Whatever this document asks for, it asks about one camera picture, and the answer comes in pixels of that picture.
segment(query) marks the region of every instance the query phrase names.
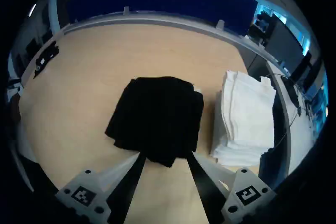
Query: stack of white towels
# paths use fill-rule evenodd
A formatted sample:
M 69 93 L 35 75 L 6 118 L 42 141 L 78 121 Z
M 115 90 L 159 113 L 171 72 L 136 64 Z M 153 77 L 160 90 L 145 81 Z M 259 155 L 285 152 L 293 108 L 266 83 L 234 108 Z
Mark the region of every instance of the stack of white towels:
M 258 165 L 261 155 L 274 147 L 275 94 L 269 78 L 259 82 L 241 72 L 226 72 L 216 103 L 211 150 L 220 164 Z

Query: white desk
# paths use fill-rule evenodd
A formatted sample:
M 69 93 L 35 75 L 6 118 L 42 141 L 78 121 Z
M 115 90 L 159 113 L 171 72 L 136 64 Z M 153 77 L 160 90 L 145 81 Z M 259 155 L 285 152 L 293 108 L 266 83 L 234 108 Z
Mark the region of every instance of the white desk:
M 291 174 L 315 143 L 313 134 L 314 127 L 312 120 L 309 120 L 308 116 L 305 116 L 306 112 L 303 109 L 301 116 L 297 115 L 295 118 L 297 108 L 292 103 L 281 76 L 278 75 L 283 73 L 271 62 L 267 62 L 266 66 L 270 73 L 276 74 L 272 75 L 272 78 L 280 96 L 285 115 L 285 126 L 287 130 L 285 140 L 288 142 L 287 170 L 288 174 Z M 300 107 L 305 109 L 305 104 L 300 92 L 298 93 L 298 100 Z

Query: white bracket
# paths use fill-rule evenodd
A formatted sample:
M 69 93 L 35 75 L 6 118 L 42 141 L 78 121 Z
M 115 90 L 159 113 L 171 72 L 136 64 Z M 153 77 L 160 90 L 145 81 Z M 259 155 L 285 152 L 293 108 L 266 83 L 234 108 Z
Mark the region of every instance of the white bracket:
M 224 24 L 225 24 L 224 20 L 219 19 L 219 21 L 216 25 L 216 29 L 219 29 L 219 30 L 223 31 L 224 30 Z
M 244 216 L 253 215 L 257 208 L 267 205 L 276 196 L 276 193 L 248 168 L 241 168 L 234 173 L 199 154 L 193 154 L 226 198 L 222 209 L 225 223 L 240 223 Z
M 125 6 L 123 8 L 123 15 L 126 16 L 126 15 L 129 15 L 129 14 L 130 14 L 130 12 L 129 12 L 129 6 Z
M 139 153 L 116 167 L 101 173 L 85 170 L 72 179 L 57 194 L 57 199 L 77 215 L 87 216 L 94 224 L 107 223 L 111 210 L 106 200 L 137 160 Z

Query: desk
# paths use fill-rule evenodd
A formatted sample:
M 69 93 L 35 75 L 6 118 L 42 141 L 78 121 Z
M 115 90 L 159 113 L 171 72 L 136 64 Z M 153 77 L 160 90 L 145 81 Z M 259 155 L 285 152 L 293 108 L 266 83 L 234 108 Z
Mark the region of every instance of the desk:
M 306 112 L 302 109 L 301 116 L 295 115 L 297 113 L 297 108 L 292 103 L 287 89 L 285 88 L 284 82 L 281 79 L 283 74 L 277 66 L 273 65 L 271 62 L 267 62 L 266 66 L 272 75 L 276 90 L 280 96 L 281 105 L 283 107 L 283 112 L 285 116 L 285 126 L 287 134 L 285 139 L 288 143 L 288 155 L 287 155 L 287 171 L 291 174 L 294 169 L 301 163 L 302 159 L 307 155 L 308 151 L 315 143 L 314 138 L 314 127 L 312 124 L 312 119 L 306 116 Z M 305 109 L 305 104 L 302 98 L 302 94 L 298 92 L 298 101 L 301 108 Z
M 59 54 L 37 78 L 31 74 L 19 103 L 27 140 L 57 188 L 85 169 L 99 172 L 134 154 L 104 134 L 132 78 L 174 76 L 201 89 L 197 152 L 208 156 L 225 71 L 247 72 L 231 44 L 167 26 L 96 26 L 57 45 Z M 186 160 L 172 168 L 146 161 L 125 223 L 207 223 Z

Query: black towel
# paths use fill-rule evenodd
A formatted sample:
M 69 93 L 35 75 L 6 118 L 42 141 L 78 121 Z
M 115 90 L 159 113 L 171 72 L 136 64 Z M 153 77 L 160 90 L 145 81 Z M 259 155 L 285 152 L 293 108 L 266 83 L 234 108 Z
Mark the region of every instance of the black towel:
M 203 96 L 174 78 L 137 78 L 125 88 L 105 134 L 114 145 L 171 167 L 197 147 Z

